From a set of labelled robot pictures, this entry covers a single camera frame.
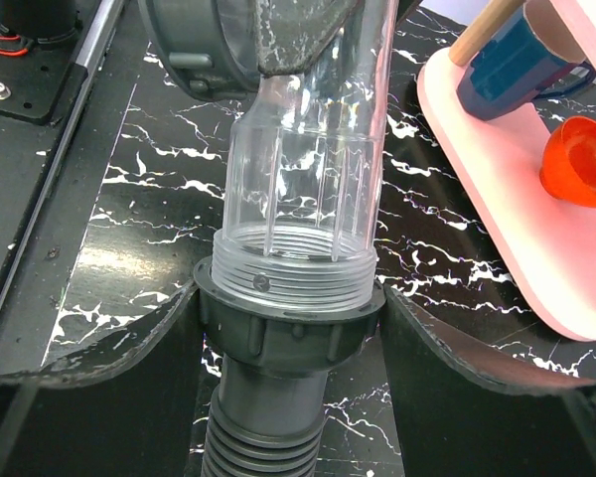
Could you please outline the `orange object on shelf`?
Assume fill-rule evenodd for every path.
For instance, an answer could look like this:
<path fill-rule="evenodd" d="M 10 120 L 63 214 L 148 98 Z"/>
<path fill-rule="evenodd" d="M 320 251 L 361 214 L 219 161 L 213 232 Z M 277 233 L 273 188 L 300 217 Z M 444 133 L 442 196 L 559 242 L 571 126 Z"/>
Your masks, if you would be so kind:
<path fill-rule="evenodd" d="M 572 116 L 550 135 L 539 179 L 552 197 L 596 209 L 596 121 Z"/>

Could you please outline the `pink three-tier wooden shelf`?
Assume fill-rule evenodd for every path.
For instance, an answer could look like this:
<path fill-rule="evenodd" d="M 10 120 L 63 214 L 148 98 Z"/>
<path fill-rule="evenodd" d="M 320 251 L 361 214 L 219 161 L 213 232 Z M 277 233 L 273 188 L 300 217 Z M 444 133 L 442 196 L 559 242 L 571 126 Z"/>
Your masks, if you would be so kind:
<path fill-rule="evenodd" d="M 422 111 L 522 296 L 557 333 L 596 341 L 596 201 L 582 194 L 531 104 L 489 121 L 458 98 L 468 62 L 516 12 L 493 1 L 422 68 Z"/>

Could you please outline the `dark blue cup bottom shelf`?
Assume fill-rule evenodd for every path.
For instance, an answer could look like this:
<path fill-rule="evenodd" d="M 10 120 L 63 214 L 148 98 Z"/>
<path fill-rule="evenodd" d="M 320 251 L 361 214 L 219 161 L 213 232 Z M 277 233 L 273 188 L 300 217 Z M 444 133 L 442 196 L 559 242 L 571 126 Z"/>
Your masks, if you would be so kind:
<path fill-rule="evenodd" d="M 473 58 L 457 96 L 470 115 L 489 121 L 539 99 L 576 93 L 596 79 L 548 1 L 527 1 Z"/>

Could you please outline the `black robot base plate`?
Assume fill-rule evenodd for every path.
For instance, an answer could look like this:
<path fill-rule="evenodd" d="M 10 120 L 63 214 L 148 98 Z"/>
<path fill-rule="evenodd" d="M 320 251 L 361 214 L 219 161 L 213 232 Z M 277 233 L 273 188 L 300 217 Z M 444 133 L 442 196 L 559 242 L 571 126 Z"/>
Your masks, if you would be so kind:
<path fill-rule="evenodd" d="M 50 123 L 0 117 L 0 375 L 42 365 L 64 303 L 147 43 L 126 2 L 98 68 L 77 66 Z"/>

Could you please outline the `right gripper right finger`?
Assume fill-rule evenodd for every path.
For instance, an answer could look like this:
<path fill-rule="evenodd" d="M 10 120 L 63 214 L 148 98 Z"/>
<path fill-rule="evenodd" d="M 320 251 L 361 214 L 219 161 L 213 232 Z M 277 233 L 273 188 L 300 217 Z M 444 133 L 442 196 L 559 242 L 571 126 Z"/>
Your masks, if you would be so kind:
<path fill-rule="evenodd" d="M 596 476 L 596 380 L 516 360 L 392 289 L 380 336 L 407 476 Z"/>

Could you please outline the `clear plastic canister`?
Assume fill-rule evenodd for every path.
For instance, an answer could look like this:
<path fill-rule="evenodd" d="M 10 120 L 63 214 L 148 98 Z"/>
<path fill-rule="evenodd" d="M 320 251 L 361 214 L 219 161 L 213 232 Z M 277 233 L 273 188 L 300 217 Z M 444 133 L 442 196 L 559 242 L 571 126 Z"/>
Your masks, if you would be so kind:
<path fill-rule="evenodd" d="M 186 94 L 254 94 L 231 128 L 213 284 L 284 310 L 346 311 L 367 302 L 385 135 L 394 1 L 359 8 L 303 73 L 244 73 L 218 1 L 144 1 L 149 38 Z"/>

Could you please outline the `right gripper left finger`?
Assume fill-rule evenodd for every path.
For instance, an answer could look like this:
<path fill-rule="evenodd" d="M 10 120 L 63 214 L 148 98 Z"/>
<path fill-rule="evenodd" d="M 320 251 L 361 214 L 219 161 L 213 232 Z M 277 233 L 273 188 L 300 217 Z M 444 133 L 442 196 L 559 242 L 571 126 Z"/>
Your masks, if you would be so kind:
<path fill-rule="evenodd" d="M 0 476 L 181 476 L 203 332 L 197 287 L 35 372 L 0 376 Z"/>

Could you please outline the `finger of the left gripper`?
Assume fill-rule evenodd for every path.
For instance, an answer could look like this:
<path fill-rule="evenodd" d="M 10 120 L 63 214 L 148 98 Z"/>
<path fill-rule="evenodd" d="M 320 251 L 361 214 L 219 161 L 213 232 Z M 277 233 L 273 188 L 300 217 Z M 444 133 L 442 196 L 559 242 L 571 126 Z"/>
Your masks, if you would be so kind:
<path fill-rule="evenodd" d="M 359 8 L 357 1 L 218 1 L 226 44 L 249 76 L 308 70 Z"/>

